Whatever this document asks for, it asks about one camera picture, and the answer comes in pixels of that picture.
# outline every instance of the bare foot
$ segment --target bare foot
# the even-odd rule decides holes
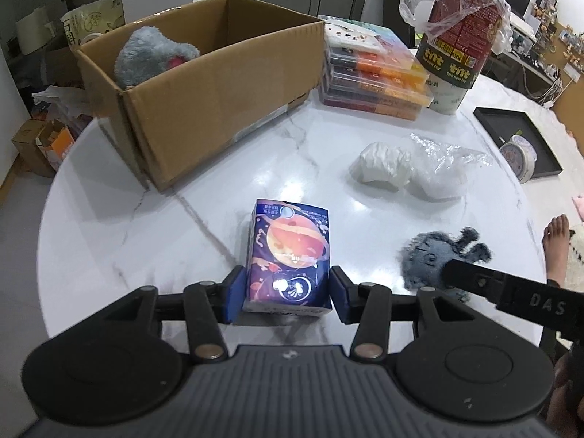
[[[551,219],[551,222],[544,229],[541,243],[544,245],[548,280],[554,280],[560,287],[563,287],[566,280],[570,246],[570,226],[565,214]]]

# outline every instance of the gray fuzzy toy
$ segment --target gray fuzzy toy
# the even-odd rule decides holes
[[[468,263],[491,261],[491,251],[484,243],[476,243],[468,249],[471,242],[477,241],[478,237],[478,232],[471,227],[465,227],[458,239],[445,232],[416,235],[402,252],[405,287],[417,289],[425,285],[432,286],[466,303],[470,299],[468,292],[445,285],[440,280],[440,273],[444,265],[453,258]]]
[[[199,50],[186,42],[174,42],[153,26],[135,30],[126,42],[114,66],[118,85],[125,89],[200,56]]]

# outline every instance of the person's hand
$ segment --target person's hand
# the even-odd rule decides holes
[[[573,386],[568,376],[568,355],[564,354],[556,362],[556,378],[554,392],[551,395],[548,409],[547,425],[561,438],[577,438],[578,427],[584,422],[584,399],[580,401],[576,415],[568,412],[566,394]]]

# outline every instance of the round white table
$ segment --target round white table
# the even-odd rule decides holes
[[[142,285],[156,285],[161,294],[181,292],[245,265],[258,198],[327,208],[331,265],[340,265],[355,283],[374,281],[406,293],[399,251],[420,232],[457,235],[466,226],[477,229],[492,250],[488,266],[545,281],[541,232],[534,229],[523,189],[472,115],[478,105],[525,110],[518,98],[532,112],[539,110],[481,76],[455,116],[424,109],[416,122],[406,122],[325,107],[313,91],[291,115],[250,134],[165,193],[142,188],[94,120],[57,173],[40,227],[39,295],[49,336]],[[351,164],[365,146],[399,145],[411,132],[490,153],[493,166],[477,170],[465,196],[445,202],[352,178]],[[473,297],[470,305],[538,343],[541,327],[498,312],[482,298]],[[347,348],[356,330],[334,312],[246,320],[245,326],[222,326],[231,351],[239,343]],[[181,324],[166,323],[163,337],[185,350]],[[390,350],[411,339],[411,325],[395,323]]]

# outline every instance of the tissue pack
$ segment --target tissue pack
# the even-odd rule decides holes
[[[329,265],[326,209],[258,199],[250,227],[246,311],[329,312]]]

